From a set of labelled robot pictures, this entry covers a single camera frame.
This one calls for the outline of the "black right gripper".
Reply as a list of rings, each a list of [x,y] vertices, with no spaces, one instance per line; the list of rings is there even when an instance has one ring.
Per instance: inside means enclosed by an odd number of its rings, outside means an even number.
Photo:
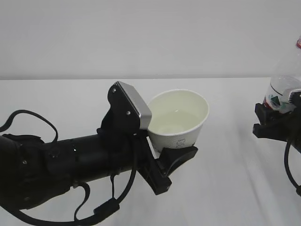
[[[292,133],[301,127],[301,115],[298,112],[281,114],[257,103],[255,114],[259,123],[253,125],[253,134],[257,138],[287,142]]]

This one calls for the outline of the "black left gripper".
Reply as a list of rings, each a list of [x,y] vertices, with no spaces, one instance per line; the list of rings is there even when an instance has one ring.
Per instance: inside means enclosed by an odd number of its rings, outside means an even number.
[[[156,195],[167,192],[172,184],[168,176],[194,158],[198,151],[195,146],[163,148],[159,158],[155,159],[147,141],[147,131],[144,129],[99,127],[96,132],[101,145],[96,178],[113,177],[131,171],[122,195],[129,193],[136,174],[143,177]]]

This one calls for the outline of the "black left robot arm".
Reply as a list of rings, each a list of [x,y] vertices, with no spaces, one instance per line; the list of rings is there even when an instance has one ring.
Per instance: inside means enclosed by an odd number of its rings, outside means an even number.
[[[0,138],[0,205],[27,224],[59,225],[30,217],[24,210],[76,187],[82,187],[88,199],[90,181],[114,179],[119,173],[130,171],[128,183],[119,196],[113,194],[90,217],[65,222],[67,226],[96,225],[119,210],[136,174],[143,177],[155,194],[165,193],[172,184],[170,174],[197,151],[195,146],[164,148],[161,156],[154,158],[144,131],[126,135],[98,129],[95,135],[51,143],[32,135],[5,134]]]

